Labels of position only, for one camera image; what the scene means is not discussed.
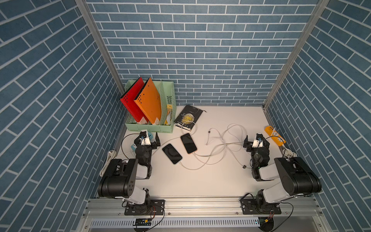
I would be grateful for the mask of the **black smartphone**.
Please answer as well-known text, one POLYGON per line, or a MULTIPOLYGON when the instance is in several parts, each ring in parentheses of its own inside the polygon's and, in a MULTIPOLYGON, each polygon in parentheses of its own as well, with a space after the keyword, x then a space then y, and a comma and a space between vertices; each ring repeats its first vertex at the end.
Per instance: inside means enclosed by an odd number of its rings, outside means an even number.
POLYGON ((175 147, 172 144, 167 144, 162 151, 165 153, 165 155, 169 158, 169 160, 173 164, 178 164, 183 157, 180 155, 180 153, 175 149, 175 147))

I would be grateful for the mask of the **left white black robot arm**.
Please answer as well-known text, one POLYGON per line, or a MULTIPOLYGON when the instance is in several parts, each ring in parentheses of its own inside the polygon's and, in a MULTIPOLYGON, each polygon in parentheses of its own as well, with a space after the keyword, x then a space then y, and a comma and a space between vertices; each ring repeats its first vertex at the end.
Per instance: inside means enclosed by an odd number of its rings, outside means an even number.
POLYGON ((161 146, 158 134, 151 141, 147 130, 137 134, 133 159, 119 159, 117 152, 108 152, 107 160, 100 172, 98 195, 103 198, 122 199, 134 206, 150 206, 148 189, 135 186, 136 180, 149 179, 152 173, 152 151, 161 146))

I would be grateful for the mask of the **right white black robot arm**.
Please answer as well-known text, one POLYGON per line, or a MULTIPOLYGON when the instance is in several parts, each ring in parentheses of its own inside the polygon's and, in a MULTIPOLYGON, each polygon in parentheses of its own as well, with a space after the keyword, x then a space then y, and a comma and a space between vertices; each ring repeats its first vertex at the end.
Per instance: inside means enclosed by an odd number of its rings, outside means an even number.
POLYGON ((270 143, 262 134, 256 134, 253 142, 245 138, 243 147, 251 153, 252 177, 256 181, 280 182, 266 189, 261 189, 255 200, 260 205, 273 205, 299 195, 308 195, 322 191, 318 176, 300 157, 282 156, 270 161, 270 143))

